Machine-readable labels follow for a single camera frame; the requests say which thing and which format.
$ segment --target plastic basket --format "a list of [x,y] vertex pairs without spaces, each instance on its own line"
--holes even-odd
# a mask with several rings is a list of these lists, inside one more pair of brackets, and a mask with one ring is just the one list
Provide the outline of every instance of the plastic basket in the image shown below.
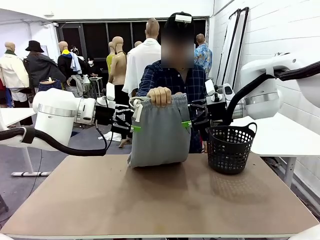
[[[249,128],[255,125],[255,132]],[[257,124],[247,126],[212,126],[207,128],[208,163],[222,174],[239,174],[246,166]]]

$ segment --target white drawstring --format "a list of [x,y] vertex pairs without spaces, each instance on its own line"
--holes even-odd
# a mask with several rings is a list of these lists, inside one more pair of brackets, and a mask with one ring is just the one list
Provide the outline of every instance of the white drawstring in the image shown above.
[[140,122],[140,116],[141,116],[142,108],[144,107],[141,104],[141,101],[145,101],[145,100],[148,100],[148,99],[149,99],[148,97],[134,96],[134,97],[131,97],[130,100],[129,100],[130,106],[135,109],[132,117],[138,123]]

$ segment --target black hat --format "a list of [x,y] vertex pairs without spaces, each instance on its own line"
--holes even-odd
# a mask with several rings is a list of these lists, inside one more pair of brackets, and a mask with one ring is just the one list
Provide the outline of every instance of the black hat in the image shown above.
[[194,39],[195,37],[195,22],[191,18],[191,22],[181,22],[176,21],[176,15],[192,17],[189,13],[176,12],[172,14],[168,20],[165,22],[163,28],[163,35],[168,38],[173,38],[176,40],[188,40]]
[[29,46],[25,50],[44,53],[44,51],[41,49],[40,42],[34,40],[29,41]]

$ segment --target brown table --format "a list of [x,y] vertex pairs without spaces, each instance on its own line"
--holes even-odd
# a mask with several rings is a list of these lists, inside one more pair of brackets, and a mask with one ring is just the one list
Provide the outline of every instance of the brown table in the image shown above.
[[289,237],[318,221],[255,154],[238,175],[182,164],[131,169],[127,155],[68,156],[1,233],[18,238]]

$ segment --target dark gray jacket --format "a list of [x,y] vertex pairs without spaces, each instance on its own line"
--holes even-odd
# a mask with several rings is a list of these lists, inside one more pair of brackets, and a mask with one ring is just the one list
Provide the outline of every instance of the dark gray jacket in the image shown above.
[[43,54],[29,54],[26,60],[27,66],[25,68],[29,74],[30,82],[35,88],[39,86],[39,82],[46,81],[49,77],[58,79],[61,83],[66,82],[65,75],[50,57]]

